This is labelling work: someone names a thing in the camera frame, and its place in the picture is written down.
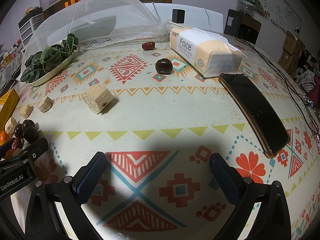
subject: spinach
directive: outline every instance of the spinach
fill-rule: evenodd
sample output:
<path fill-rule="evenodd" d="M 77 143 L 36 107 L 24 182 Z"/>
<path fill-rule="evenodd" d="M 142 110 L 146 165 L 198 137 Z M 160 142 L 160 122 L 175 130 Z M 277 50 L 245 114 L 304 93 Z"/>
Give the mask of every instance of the spinach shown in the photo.
<path fill-rule="evenodd" d="M 31 55 L 25 62 L 26 69 L 21 75 L 21 82 L 32 83 L 52 71 L 77 49 L 79 39 L 68 34 L 62 45 L 46 46 L 43 51 Z"/>

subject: plastic bottle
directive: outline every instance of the plastic bottle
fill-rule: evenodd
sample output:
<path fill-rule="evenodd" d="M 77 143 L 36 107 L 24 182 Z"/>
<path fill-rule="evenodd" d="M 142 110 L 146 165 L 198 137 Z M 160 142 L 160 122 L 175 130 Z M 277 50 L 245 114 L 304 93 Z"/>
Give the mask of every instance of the plastic bottle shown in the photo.
<path fill-rule="evenodd" d="M 238 0 L 238 10 L 248 15 L 252 15 L 256 8 L 256 0 Z"/>

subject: white mesh dome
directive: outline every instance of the white mesh dome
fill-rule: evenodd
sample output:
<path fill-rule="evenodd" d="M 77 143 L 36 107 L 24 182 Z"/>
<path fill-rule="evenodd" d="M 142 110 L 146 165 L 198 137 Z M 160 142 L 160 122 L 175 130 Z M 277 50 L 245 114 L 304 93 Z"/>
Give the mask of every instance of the white mesh dome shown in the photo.
<path fill-rule="evenodd" d="M 82 50 L 134 39 L 162 38 L 167 35 L 167 28 L 167 23 L 156 19 L 139 0 L 81 0 L 50 16 L 37 28 L 27 45 L 21 74 L 31 55 L 60 43 L 69 33 L 79 39 L 78 50 Z"/>

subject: table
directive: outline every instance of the table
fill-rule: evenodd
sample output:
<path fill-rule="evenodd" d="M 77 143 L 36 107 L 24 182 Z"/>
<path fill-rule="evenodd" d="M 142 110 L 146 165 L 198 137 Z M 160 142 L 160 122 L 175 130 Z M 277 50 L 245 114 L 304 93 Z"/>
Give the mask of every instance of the table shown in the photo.
<path fill-rule="evenodd" d="M 218 79 L 204 79 L 168 42 L 156 43 L 152 51 L 142 51 L 145 41 L 136 41 L 78 53 L 47 83 L 15 86 L 20 101 L 13 117 L 22 122 L 21 106 L 33 106 L 30 119 L 50 145 L 35 163 L 39 179 L 61 181 L 97 151 L 106 152 L 108 168 L 82 205 L 104 239 L 213 239 L 234 209 L 209 170 L 214 152 L 255 182 L 282 183 L 292 239 L 297 240 L 316 215 L 320 158 L 315 137 L 279 76 L 253 50 L 225 37 L 247 56 L 238 73 L 256 84 L 290 133 L 290 143 L 274 159 L 263 155 L 252 128 Z M 164 57 L 172 61 L 173 74 L 156 72 L 155 63 Z M 97 83 L 115 96 L 99 115 L 90 113 L 81 97 Z M 54 105 L 43 114 L 36 106 L 44 96 Z M 12 196 L 23 228 L 30 188 Z M 249 233 L 258 210 L 259 203 L 240 239 Z M 61 219 L 76 239 L 64 214 Z"/>
<path fill-rule="evenodd" d="M 6 67 L 0 67 L 0 93 L 9 82 L 10 78 L 15 75 L 20 68 L 22 58 L 22 53 L 18 53 L 18 55 Z"/>

